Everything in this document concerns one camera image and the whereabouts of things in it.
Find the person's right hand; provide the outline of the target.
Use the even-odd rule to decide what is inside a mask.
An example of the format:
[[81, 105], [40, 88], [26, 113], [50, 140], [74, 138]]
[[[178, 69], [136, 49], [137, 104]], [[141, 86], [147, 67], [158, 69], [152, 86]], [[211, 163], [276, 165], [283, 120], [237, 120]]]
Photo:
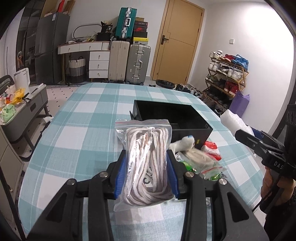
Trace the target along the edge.
[[[273, 181], [274, 179], [271, 175], [271, 170], [268, 167], [265, 167], [265, 175], [263, 178], [260, 193], [262, 198], [266, 196], [266, 194], [271, 190], [273, 186]], [[290, 199], [290, 180], [285, 177], [281, 177], [277, 185], [279, 188], [283, 189], [283, 193], [276, 202], [276, 205], [281, 205], [286, 203]]]

